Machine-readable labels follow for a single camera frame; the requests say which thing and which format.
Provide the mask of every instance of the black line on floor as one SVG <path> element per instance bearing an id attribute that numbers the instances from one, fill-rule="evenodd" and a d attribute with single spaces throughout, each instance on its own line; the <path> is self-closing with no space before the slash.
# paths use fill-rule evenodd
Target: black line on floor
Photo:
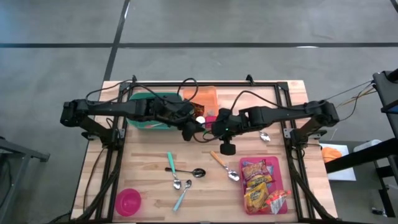
<path id="1" fill-rule="evenodd" d="M 397 0 L 390 0 L 392 6 L 394 6 L 394 9 L 396 9 L 397 13 L 398 13 L 398 2 Z"/>
<path id="2" fill-rule="evenodd" d="M 0 43 L 0 48 L 110 48 L 112 43 L 65 43 L 65 44 L 7 44 Z"/>
<path id="3" fill-rule="evenodd" d="M 356 48 L 398 47 L 398 42 L 380 43 L 120 43 L 123 49 L 196 49 L 196 48 Z"/>
<path id="4" fill-rule="evenodd" d="M 106 64 L 103 81 L 109 81 L 111 79 L 113 64 L 114 64 L 114 60 L 116 58 L 116 53 L 118 52 L 118 45 L 120 43 L 120 38 L 122 36 L 124 22 L 126 21 L 127 12 L 129 10 L 129 5 L 130 5 L 130 0 L 124 0 L 122 13 L 120 14 L 118 29 L 116 30 L 116 35 L 114 36 L 113 46 L 112 46 L 111 54 L 109 55 L 108 63 Z"/>

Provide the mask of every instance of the green container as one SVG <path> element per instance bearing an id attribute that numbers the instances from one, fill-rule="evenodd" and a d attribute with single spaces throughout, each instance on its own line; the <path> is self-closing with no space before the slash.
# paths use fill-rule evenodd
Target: green container
<path id="1" fill-rule="evenodd" d="M 168 95 L 175 95 L 176 93 L 157 93 L 160 96 L 168 96 Z M 148 97 L 153 97 L 154 95 L 152 93 L 135 93 L 130 97 L 130 100 L 138 100 L 138 99 L 144 99 Z M 137 129 L 146 129 L 146 130 L 170 130 L 172 129 L 171 127 L 168 127 L 166 124 L 158 122 L 158 121 L 145 121 L 145 122 L 138 122 L 138 121 L 131 121 L 130 119 L 127 119 L 127 122 L 130 125 L 133 125 Z M 149 125 L 156 125 L 153 126 L 152 128 L 146 128 L 146 126 Z"/>

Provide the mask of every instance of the teal spoon handle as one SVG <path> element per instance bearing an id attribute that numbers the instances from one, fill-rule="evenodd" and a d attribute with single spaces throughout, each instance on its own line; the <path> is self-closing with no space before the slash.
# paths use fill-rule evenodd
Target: teal spoon handle
<path id="1" fill-rule="evenodd" d="M 182 202 L 182 199 L 184 198 L 184 196 L 185 196 L 185 192 L 187 191 L 187 189 L 185 189 L 184 190 L 184 193 L 182 193 L 181 194 L 181 196 L 180 196 L 180 198 L 178 199 L 178 201 L 177 201 L 177 203 L 174 205 L 174 208 L 173 208 L 173 211 L 177 211 L 178 210 L 178 208 L 179 208 L 179 206 L 180 206 L 180 204 L 181 204 L 181 202 Z"/>
<path id="2" fill-rule="evenodd" d="M 173 174 L 175 174 L 175 168 L 174 168 L 174 161 L 173 161 L 173 155 L 171 152 L 167 152 L 167 157 L 169 158 L 169 163 L 170 167 L 172 168 Z"/>

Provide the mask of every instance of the pink tray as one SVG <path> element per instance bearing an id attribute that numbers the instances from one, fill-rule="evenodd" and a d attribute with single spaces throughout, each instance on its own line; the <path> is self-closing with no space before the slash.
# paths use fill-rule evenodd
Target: pink tray
<path id="1" fill-rule="evenodd" d="M 273 193 L 275 190 L 283 190 L 284 186 L 282 183 L 282 176 L 280 174 L 280 169 L 279 169 L 279 161 L 278 158 L 276 158 L 275 156 L 269 156 L 269 157 L 245 157 L 242 158 L 239 161 L 239 170 L 240 170 L 240 176 L 241 178 L 241 185 L 242 185 L 242 193 L 244 195 L 245 191 L 246 191 L 246 184 L 244 184 L 244 178 L 243 178 L 243 172 L 242 172 L 242 168 L 243 168 L 243 162 L 251 162 L 251 163 L 257 163 L 260 162 L 261 160 L 265 159 L 266 160 L 266 165 L 267 166 L 274 166 L 274 171 L 272 173 L 272 180 L 274 180 L 275 182 L 271 183 L 272 185 L 268 188 L 268 193 Z M 287 205 L 286 202 L 283 204 L 282 208 L 280 208 L 278 214 L 286 214 L 287 213 Z M 253 214 L 248 214 L 248 215 L 272 215 L 270 213 L 262 213 L 262 212 L 257 212 L 257 213 L 253 213 Z"/>

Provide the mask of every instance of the spoon with teal handle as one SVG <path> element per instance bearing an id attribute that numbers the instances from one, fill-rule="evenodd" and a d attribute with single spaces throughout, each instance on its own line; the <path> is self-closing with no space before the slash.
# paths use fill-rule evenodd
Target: spoon with teal handle
<path id="1" fill-rule="evenodd" d="M 178 210 L 178 208 L 179 208 L 179 206 L 180 206 L 180 204 L 181 204 L 181 202 L 182 202 L 182 199 L 183 199 L 184 196 L 185 196 L 185 193 L 186 193 L 187 190 L 191 187 L 191 185 L 192 185 L 192 181 L 191 181 L 191 180 L 187 180 L 186 183 L 185 183 L 184 192 L 182 192 L 182 194 L 181 194 L 180 198 L 178 199 L 177 203 L 174 205 L 173 211 L 176 212 L 176 211 Z"/>
<path id="2" fill-rule="evenodd" d="M 177 178 L 177 175 L 175 174 L 175 168 L 174 168 L 174 161 L 173 161 L 173 155 L 171 152 L 167 152 L 167 157 L 169 158 L 169 163 L 170 163 L 170 167 L 172 168 L 172 172 L 173 172 L 173 187 L 175 190 L 180 190 L 181 189 L 181 180 L 179 180 Z"/>

